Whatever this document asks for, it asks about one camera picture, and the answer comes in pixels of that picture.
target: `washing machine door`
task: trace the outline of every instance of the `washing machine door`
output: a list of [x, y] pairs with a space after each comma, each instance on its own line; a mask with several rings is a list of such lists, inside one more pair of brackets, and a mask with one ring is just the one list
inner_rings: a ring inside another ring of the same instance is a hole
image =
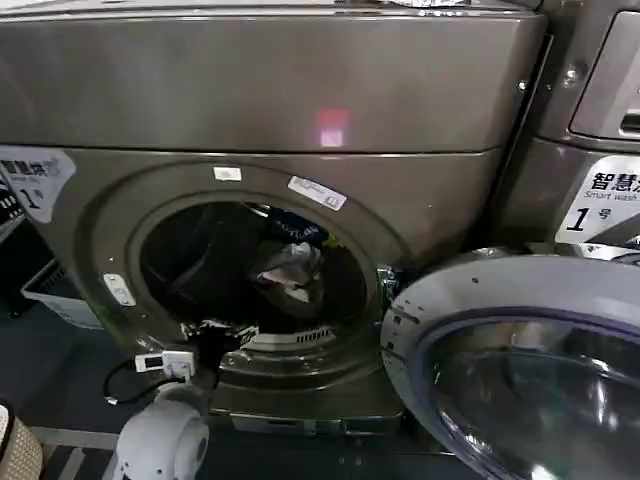
[[574, 250], [600, 259], [489, 251], [418, 280], [386, 313], [396, 391], [488, 478], [640, 474], [640, 256]]

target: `number 1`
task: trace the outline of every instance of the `number 1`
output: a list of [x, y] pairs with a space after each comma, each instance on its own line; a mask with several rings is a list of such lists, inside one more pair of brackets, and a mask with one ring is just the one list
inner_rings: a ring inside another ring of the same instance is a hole
[[24, 188], [20, 189], [20, 193], [22, 193], [25, 197], [27, 197], [27, 202], [29, 202], [29, 205], [27, 205], [28, 208], [32, 209], [32, 210], [40, 210], [40, 207], [37, 206], [33, 200], [31, 200], [31, 197], [29, 196], [29, 192], [27, 192]]
[[578, 212], [580, 212], [580, 216], [578, 217], [578, 221], [576, 222], [576, 224], [573, 227], [567, 227], [567, 230], [570, 230], [572, 232], [582, 232], [584, 230], [584, 228], [582, 228], [580, 225], [582, 225], [582, 222], [584, 221], [584, 218], [587, 216], [587, 213], [589, 213], [589, 209], [588, 208], [579, 208]]

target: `drum opening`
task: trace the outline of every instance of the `drum opening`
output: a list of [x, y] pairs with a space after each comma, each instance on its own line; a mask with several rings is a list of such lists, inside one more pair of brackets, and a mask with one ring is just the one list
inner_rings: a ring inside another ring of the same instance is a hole
[[326, 342], [367, 304], [349, 249], [319, 225], [269, 205], [181, 210], [145, 239], [140, 266], [151, 295], [177, 321], [255, 323], [274, 345]]

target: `white plug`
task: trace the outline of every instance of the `white plug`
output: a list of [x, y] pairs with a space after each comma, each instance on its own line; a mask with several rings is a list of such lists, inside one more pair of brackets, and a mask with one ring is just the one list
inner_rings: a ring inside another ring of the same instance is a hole
[[196, 373], [195, 355], [190, 350], [163, 350], [159, 353], [136, 355], [136, 372], [163, 370], [167, 377], [189, 381]]

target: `white sticker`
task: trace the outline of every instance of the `white sticker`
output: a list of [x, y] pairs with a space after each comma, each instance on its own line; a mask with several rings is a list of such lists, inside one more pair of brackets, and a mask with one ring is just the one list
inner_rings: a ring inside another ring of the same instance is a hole
[[58, 195], [76, 167], [62, 150], [0, 147], [0, 172], [33, 219], [49, 223]]
[[589, 169], [556, 232], [556, 241], [586, 242], [638, 214], [640, 157], [604, 157]]
[[306, 178], [291, 177], [289, 188], [336, 212], [340, 210], [344, 202], [347, 201], [347, 197], [341, 193], [334, 192], [330, 188], [307, 180]]
[[242, 171], [236, 167], [213, 167], [213, 174], [221, 182], [242, 181]]

